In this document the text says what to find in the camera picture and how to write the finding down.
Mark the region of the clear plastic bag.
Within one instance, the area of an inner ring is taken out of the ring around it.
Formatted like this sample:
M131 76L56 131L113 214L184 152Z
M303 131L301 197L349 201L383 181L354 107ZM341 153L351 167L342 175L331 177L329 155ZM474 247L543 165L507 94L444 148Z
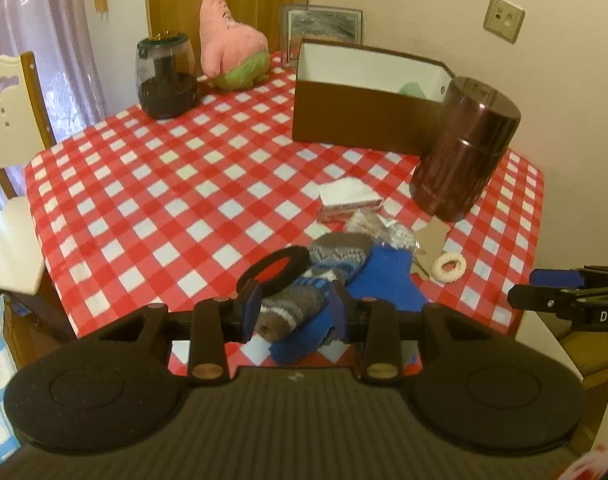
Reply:
M420 243L415 238L415 233L409 228L406 228L397 220L381 217L370 209L355 211L346 221L344 231L367 234L374 240L395 249L415 252L421 248Z

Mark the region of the framed grey picture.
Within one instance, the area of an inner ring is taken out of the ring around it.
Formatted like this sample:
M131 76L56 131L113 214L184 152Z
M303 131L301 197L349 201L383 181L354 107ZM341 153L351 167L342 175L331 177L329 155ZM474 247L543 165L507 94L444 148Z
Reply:
M361 10L285 4L281 8L280 23L281 65L297 65L301 43L305 39L362 44L362 29Z

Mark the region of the red white checkered tablecloth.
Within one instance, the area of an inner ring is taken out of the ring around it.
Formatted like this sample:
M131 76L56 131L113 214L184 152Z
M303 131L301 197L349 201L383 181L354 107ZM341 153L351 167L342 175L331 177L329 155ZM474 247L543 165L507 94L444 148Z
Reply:
M295 75L277 56L272 65L258 88L207 94L166 122L130 107L26 167L42 255L78 337L152 302L191 311L231 294L269 252L308 245L329 230L317 222L318 184L358 178L384 198L386 216L414 230L429 221L409 195L416 157L293 142ZM448 234L464 277L413 281L430 300L509 332L504 293L527 282L542 203L542 172L509 151Z

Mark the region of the wooden chair cream seat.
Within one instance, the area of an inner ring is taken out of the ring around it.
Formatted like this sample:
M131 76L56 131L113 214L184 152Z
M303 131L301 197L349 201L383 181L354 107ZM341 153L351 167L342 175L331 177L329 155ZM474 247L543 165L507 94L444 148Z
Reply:
M40 88L34 53L0 55L0 295L27 308L38 327L57 341L75 333L46 269L31 206L16 172L56 145Z

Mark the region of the dark glass jar green lid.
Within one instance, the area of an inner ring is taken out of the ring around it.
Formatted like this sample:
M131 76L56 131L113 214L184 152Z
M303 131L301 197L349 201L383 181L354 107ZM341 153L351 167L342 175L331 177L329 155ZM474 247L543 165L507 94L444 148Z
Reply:
M194 54L183 32L161 32L140 40L136 76L139 104L153 119L175 118L197 106Z

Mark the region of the pink starfish plush toy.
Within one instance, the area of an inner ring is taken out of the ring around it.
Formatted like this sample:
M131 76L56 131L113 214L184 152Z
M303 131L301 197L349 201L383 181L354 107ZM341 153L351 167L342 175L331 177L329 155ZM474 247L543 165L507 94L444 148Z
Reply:
M200 50L204 75L225 91L252 88L270 66L267 37L237 22L226 0L202 0Z

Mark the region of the grey striped knit sock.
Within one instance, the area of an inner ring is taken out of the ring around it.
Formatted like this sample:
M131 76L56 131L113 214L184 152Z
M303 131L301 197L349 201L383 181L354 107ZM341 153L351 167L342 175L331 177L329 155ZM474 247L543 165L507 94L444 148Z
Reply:
M269 342L290 336L327 305L334 282L346 285L358 274L373 244L373 237L363 233L331 232L317 238L308 247L306 271L261 303L255 332Z

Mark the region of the beige data wall socket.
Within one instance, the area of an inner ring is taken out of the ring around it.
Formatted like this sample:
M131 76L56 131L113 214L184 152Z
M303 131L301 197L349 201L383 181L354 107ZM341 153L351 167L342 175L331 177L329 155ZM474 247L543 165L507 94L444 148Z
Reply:
M505 0L489 0L482 27L486 32L515 44L526 12Z

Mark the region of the sheer lilac curtain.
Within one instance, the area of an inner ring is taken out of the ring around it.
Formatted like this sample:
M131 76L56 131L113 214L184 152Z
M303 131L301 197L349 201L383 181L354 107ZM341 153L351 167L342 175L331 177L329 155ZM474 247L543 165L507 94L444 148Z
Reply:
M0 55L31 51L54 139L106 116L84 0L0 0Z

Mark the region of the black red round disc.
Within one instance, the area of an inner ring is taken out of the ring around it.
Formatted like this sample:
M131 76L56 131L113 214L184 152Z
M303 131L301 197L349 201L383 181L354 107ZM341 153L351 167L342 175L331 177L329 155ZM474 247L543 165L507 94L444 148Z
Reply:
M252 264L238 279L235 291L253 281L261 287L264 297L276 295L292 284L310 267L309 251L304 246L290 246L272 252Z

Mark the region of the brown cylindrical canister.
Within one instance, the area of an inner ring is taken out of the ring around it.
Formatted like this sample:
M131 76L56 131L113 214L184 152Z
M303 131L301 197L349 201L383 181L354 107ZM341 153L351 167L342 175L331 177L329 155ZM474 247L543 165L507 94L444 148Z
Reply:
M471 77L450 82L435 145L409 184L430 216L458 222L482 195L520 125L520 110L503 93Z

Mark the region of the brown cardboard box white inside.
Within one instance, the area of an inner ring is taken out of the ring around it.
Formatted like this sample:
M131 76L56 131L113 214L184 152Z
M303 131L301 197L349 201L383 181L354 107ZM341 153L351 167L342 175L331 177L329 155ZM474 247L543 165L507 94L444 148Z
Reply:
M299 50L292 139L421 156L433 148L455 74L407 53L306 39ZM416 81L425 100L398 90Z

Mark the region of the white red tissue packet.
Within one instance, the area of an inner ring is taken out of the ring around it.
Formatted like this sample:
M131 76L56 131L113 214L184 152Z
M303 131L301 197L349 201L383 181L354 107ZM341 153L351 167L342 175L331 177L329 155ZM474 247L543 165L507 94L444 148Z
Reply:
M319 184L317 191L321 203L318 219L321 221L347 218L363 208L377 210L383 203L379 193L354 177Z

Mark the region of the green cloth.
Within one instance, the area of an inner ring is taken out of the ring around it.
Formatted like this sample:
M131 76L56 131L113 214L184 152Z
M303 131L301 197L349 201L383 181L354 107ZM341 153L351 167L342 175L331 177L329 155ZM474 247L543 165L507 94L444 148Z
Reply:
M421 86L416 81L409 81L407 84L404 84L399 90L398 93L402 96L409 96L412 99L420 99L425 100L426 95L422 90Z

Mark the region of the brown cardboard tag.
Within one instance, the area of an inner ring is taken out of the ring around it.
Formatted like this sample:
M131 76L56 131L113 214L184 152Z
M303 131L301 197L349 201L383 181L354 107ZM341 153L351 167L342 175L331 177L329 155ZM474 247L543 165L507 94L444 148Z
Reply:
M430 270L435 260L444 252L449 224L433 217L424 228L415 231L415 249L411 271L422 280L430 278Z

